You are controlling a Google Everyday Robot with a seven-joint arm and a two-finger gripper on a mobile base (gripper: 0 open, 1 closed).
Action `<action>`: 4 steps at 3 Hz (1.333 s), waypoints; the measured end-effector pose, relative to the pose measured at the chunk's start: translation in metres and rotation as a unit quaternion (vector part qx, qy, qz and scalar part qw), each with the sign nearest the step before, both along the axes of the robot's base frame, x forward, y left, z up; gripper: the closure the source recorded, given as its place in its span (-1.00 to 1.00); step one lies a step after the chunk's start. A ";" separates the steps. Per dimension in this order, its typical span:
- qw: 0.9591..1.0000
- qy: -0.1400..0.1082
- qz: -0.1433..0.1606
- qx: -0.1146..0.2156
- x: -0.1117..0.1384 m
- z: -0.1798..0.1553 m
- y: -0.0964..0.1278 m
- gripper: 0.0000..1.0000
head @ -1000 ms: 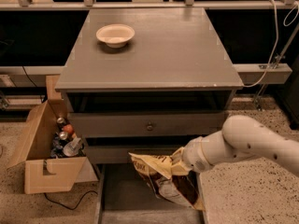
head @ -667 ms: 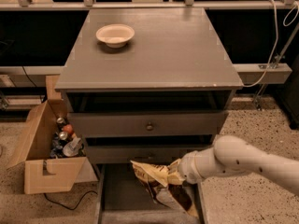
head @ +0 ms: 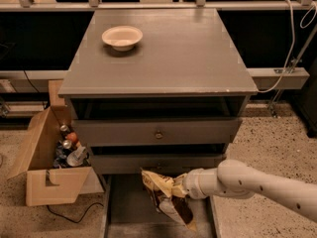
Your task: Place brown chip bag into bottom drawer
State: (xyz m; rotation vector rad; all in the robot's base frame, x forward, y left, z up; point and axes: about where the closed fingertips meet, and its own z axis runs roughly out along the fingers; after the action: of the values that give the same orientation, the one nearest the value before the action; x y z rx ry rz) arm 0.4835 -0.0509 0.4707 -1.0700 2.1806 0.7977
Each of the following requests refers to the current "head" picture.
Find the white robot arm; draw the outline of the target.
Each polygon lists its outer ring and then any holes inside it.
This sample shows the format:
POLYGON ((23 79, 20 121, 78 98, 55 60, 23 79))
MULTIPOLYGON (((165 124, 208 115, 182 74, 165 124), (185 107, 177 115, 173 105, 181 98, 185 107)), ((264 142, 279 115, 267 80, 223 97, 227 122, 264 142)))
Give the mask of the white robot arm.
POLYGON ((225 160, 214 169, 195 169, 175 179, 171 193, 203 199, 211 195, 250 198, 255 193, 317 221, 317 185, 266 174, 237 160, 225 160))

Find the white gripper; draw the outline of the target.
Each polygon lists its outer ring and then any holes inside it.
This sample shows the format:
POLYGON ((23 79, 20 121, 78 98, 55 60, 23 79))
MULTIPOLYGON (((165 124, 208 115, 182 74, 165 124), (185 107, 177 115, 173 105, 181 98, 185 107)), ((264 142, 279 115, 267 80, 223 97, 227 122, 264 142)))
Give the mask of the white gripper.
POLYGON ((192 199, 206 198, 199 184, 202 172, 203 169, 196 169, 190 171, 188 174, 182 174, 174 178, 171 194, 180 198, 185 198, 187 195, 192 199))

